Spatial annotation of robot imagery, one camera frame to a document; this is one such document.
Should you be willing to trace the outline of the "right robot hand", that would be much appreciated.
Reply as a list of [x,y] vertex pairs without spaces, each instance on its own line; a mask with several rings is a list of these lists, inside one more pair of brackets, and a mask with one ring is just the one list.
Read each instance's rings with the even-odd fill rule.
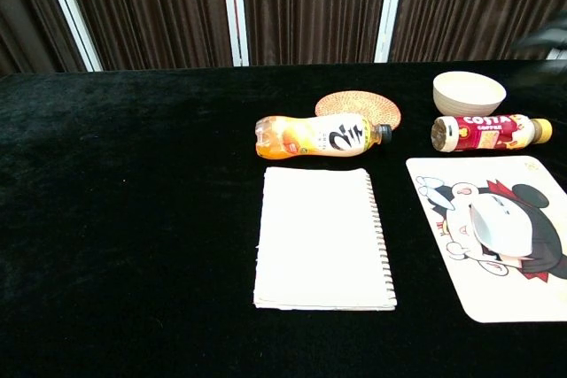
[[546,48],[566,50],[566,10],[562,10],[542,28],[523,36],[511,45],[513,50]]

